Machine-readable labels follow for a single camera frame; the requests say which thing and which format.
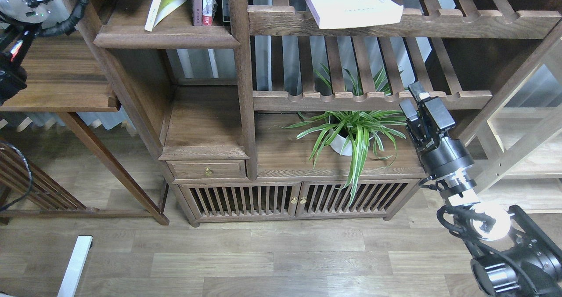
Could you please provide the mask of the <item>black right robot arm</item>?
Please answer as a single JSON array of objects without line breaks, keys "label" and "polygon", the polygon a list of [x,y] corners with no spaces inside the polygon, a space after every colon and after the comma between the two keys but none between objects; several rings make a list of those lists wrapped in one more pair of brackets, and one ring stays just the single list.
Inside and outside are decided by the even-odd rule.
[{"label": "black right robot arm", "polygon": [[420,163],[419,186],[440,193],[437,219],[470,252],[479,288],[491,297],[559,297],[561,249],[517,205],[508,210],[476,195],[466,172],[473,164],[465,145],[449,136],[456,125],[442,99],[420,82],[409,85],[413,100],[400,103]]}]

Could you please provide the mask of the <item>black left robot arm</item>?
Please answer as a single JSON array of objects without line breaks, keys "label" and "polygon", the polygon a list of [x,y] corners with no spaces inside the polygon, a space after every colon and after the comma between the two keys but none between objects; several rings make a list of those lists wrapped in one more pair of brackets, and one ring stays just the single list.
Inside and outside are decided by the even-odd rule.
[{"label": "black left robot arm", "polygon": [[1,0],[1,22],[8,27],[1,34],[0,101],[2,104],[27,87],[22,61],[37,37],[70,35],[84,17],[90,0],[74,0],[72,12],[62,22],[42,28],[55,0]]}]

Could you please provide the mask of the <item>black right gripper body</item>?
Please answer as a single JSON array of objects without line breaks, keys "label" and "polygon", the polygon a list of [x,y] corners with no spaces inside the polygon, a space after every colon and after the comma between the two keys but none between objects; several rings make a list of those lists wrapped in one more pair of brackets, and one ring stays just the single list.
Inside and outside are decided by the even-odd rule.
[{"label": "black right gripper body", "polygon": [[409,123],[406,129],[414,143],[416,153],[428,177],[420,184],[436,181],[441,184],[475,184],[466,169],[474,160],[460,140],[452,139],[448,130],[455,127],[455,121],[443,101],[433,97],[417,104],[419,121]]}]

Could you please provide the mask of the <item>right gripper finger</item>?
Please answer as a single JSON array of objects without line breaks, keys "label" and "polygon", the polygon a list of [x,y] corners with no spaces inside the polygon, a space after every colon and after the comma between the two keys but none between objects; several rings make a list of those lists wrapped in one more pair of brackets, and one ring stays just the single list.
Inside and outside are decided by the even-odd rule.
[{"label": "right gripper finger", "polygon": [[419,121],[419,114],[418,111],[413,105],[413,103],[409,100],[404,100],[400,102],[400,108],[402,109],[403,114],[405,115],[406,121],[409,123],[415,123]]},{"label": "right gripper finger", "polygon": [[420,104],[431,99],[430,93],[426,91],[420,82],[414,82],[409,85],[409,91],[412,94],[416,104]]}]

